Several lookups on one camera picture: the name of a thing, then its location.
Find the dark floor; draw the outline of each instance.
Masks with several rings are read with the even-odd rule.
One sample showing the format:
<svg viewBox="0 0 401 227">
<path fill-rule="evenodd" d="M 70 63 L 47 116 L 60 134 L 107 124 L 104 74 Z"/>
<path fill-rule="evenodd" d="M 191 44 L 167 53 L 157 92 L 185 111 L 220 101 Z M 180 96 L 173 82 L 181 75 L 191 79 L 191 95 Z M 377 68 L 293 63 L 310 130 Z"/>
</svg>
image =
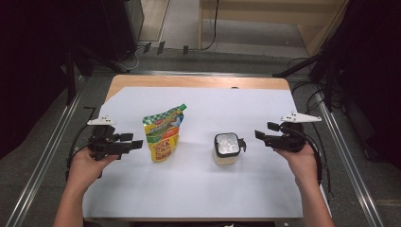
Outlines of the dark floor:
<svg viewBox="0 0 401 227">
<path fill-rule="evenodd" d="M 173 50 L 165 50 L 164 54 L 156 55 L 154 49 L 146 55 L 138 52 L 138 57 L 140 63 L 137 68 L 131 70 L 132 74 L 144 71 L 178 71 L 219 72 L 248 74 L 248 77 L 271 77 L 270 74 L 287 69 L 288 62 L 291 60 L 287 58 L 207 52 L 192 52 L 184 56 L 182 52 Z M 132 62 L 126 62 L 127 66 L 135 65 L 134 56 L 131 59 Z M 306 80 L 307 77 L 305 75 L 307 73 L 308 69 L 304 69 L 298 73 L 298 76 L 289 77 L 290 86 L 293 87 L 297 82 Z M 104 66 L 96 65 L 96 71 L 89 78 L 83 90 L 78 106 L 54 157 L 52 157 L 51 164 L 46 171 L 35 199 L 29 206 L 22 226 L 52 225 L 64 187 L 65 158 L 75 134 L 88 117 L 87 111 L 84 111 L 82 107 L 85 105 L 99 107 L 104 102 L 114 75 L 114 72 Z M 305 85 L 295 92 L 294 101 L 298 112 L 302 113 L 306 110 L 306 101 L 314 91 L 314 86 Z M 53 105 L 36 124 L 25 142 L 0 160 L 0 226 L 5 226 L 8 222 L 22 189 L 41 158 L 47 141 L 64 111 L 65 100 L 66 93 L 64 92 L 54 101 Z M 313 111 L 312 114 L 322 115 L 319 108 Z M 373 163 L 366 160 L 363 147 L 359 143 L 347 117 L 338 109 L 334 109 L 333 114 L 385 226 L 398 226 L 401 222 L 401 171 L 385 162 Z M 334 198 L 328 194 L 326 196 L 330 200 L 330 209 L 334 221 L 338 226 L 370 226 L 327 125 L 322 122 L 316 124 L 316 126 L 323 139 L 331 173 Z M 310 126 L 306 126 L 306 131 L 316 138 L 316 133 Z M 324 189 L 326 190 L 327 181 L 324 182 Z M 101 221 L 101 223 L 105 227 L 130 226 L 127 222 Z M 286 226 L 303 226 L 302 222 L 294 221 L 276 223 L 277 226 L 285 226 L 285 224 L 287 224 Z"/>
</svg>

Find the snack bag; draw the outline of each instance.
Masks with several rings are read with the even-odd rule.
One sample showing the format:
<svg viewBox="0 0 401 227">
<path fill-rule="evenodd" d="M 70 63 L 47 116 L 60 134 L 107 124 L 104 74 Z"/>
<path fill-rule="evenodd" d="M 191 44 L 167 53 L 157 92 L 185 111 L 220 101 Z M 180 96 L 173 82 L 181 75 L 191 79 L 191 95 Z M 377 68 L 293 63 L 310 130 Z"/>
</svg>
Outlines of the snack bag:
<svg viewBox="0 0 401 227">
<path fill-rule="evenodd" d="M 176 148 L 185 104 L 142 119 L 153 162 L 162 162 Z"/>
</svg>

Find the table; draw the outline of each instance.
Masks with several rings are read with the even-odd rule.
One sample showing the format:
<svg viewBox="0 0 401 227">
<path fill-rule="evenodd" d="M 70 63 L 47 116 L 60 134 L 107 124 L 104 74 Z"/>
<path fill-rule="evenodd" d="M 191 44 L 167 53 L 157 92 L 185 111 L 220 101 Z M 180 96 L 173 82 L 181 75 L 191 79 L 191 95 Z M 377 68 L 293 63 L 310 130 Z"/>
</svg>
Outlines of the table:
<svg viewBox="0 0 401 227">
<path fill-rule="evenodd" d="M 215 19 L 217 0 L 200 0 L 199 42 L 202 20 Z M 218 20 L 297 25 L 309 56 L 340 24 L 348 0 L 220 0 Z"/>
<path fill-rule="evenodd" d="M 154 164 L 145 143 L 111 163 L 85 194 L 86 219 L 275 221 L 302 217 L 301 197 L 287 161 L 253 134 L 253 130 L 268 132 L 268 121 L 278 122 L 295 110 L 284 79 L 116 76 L 106 100 L 100 115 L 109 114 L 117 121 L 116 132 L 132 132 L 134 140 L 146 141 L 143 116 L 182 103 L 187 109 L 173 154 Z M 217 166 L 213 161 L 213 139 L 219 132 L 235 132 L 247 143 L 247 151 L 233 165 Z"/>
</svg>

